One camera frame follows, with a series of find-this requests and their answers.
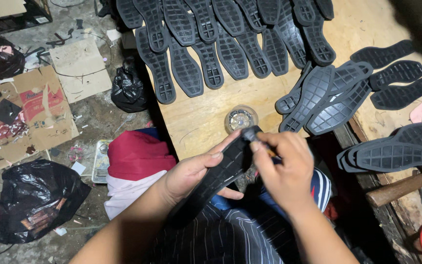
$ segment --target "red cloth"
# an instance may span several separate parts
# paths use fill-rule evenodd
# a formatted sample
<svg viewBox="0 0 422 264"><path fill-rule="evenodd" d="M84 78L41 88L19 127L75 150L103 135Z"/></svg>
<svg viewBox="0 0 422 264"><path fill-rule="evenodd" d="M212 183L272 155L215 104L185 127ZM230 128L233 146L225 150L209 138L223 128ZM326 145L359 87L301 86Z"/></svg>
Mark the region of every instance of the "red cloth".
<svg viewBox="0 0 422 264"><path fill-rule="evenodd" d="M138 131L125 131L108 146L108 174L126 180L141 180L176 165L166 142Z"/></svg>

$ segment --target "dark box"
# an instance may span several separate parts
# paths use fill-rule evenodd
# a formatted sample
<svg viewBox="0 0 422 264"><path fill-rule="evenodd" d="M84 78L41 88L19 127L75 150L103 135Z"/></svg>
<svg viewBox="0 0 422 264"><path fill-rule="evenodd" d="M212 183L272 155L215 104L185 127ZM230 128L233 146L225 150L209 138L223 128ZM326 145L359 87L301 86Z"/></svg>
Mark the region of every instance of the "dark box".
<svg viewBox="0 0 422 264"><path fill-rule="evenodd" d="M47 0L25 0L27 12L0 17L0 34L53 22Z"/></svg>

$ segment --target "forearm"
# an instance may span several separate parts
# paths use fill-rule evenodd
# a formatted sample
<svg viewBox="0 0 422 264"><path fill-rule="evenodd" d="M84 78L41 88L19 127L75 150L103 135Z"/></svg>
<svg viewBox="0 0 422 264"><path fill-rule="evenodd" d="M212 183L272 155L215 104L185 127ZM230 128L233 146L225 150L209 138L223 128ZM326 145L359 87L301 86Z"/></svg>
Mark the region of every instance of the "forearm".
<svg viewBox="0 0 422 264"><path fill-rule="evenodd" d="M139 263L172 209L158 188L163 180L159 179L95 234L70 263Z"/></svg>
<svg viewBox="0 0 422 264"><path fill-rule="evenodd" d="M359 263L315 203L310 202L304 209L288 215L299 238L301 255L308 263Z"/></svg>

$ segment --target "hammer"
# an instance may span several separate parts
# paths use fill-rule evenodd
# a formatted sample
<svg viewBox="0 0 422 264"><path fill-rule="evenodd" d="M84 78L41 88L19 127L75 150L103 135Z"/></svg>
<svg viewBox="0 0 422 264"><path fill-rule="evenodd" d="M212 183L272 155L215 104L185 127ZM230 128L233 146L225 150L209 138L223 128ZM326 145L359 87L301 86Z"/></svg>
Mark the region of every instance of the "hammer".
<svg viewBox="0 0 422 264"><path fill-rule="evenodd" d="M420 189L422 187L422 166L418 166L418 169L421 174L410 176L368 192L366 194L367 200L372 206L379 207Z"/></svg>

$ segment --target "wooden table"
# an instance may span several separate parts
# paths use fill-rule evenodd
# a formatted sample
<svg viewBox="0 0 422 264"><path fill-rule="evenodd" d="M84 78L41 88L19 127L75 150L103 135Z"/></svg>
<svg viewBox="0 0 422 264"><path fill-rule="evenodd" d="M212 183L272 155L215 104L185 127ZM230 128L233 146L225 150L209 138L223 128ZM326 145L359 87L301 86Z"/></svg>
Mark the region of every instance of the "wooden table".
<svg viewBox="0 0 422 264"><path fill-rule="evenodd" d="M385 47L402 39L409 39L408 31L395 21L388 0L332 1L335 18L325 22L324 34L337 53L337 59L333 63L336 67L349 60L353 52L363 47ZM261 45L261 34L258 35L258 40ZM188 51L199 62L193 49L188 47ZM422 56L417 53L404 59L422 63ZM277 132L282 116L275 111L274 104L292 89L301 73L301 70L290 62L289 73L283 76L275 77L271 74L265 79L258 79L250 70L247 79L234 81L224 67L221 68L225 82L219 90L205 87L203 95L188 98L174 81L177 99L170 105L159 106L179 159L203 153L222 141L227 136L224 118L239 104L248 105L257 112L258 125L263 131ZM411 123L409 113L421 101L422 98L400 111L380 111L366 99L350 120L350 125L361 141L387 137L396 128ZM350 128L343 127L335 131L342 147L345 148L357 143L354 135L349 135L349 130ZM304 131L299 134L308 136ZM378 186L378 183L384 185L411 175L410 169L372 175L370 178L367 178L367 175L358 175L358 179L363 188L369 188ZM391 205L375 209L375 212L383 223L384 232L401 263L422 263L421 256L408 252L403 246L403 239L418 232L422 224L422 205L418 192L406 195Z"/></svg>

